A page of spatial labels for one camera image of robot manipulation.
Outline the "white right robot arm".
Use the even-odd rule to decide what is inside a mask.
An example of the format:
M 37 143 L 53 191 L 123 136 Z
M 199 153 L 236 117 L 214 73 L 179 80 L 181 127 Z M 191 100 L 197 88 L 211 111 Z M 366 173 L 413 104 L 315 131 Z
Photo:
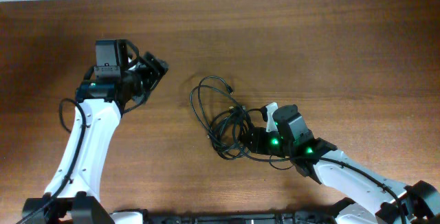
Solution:
M 250 152 L 290 160 L 302 176 L 345 194 L 324 222 L 439 222 L 439 191 L 434 186 L 425 181 L 410 186 L 383 177 L 307 128 L 253 128 L 239 140 Z

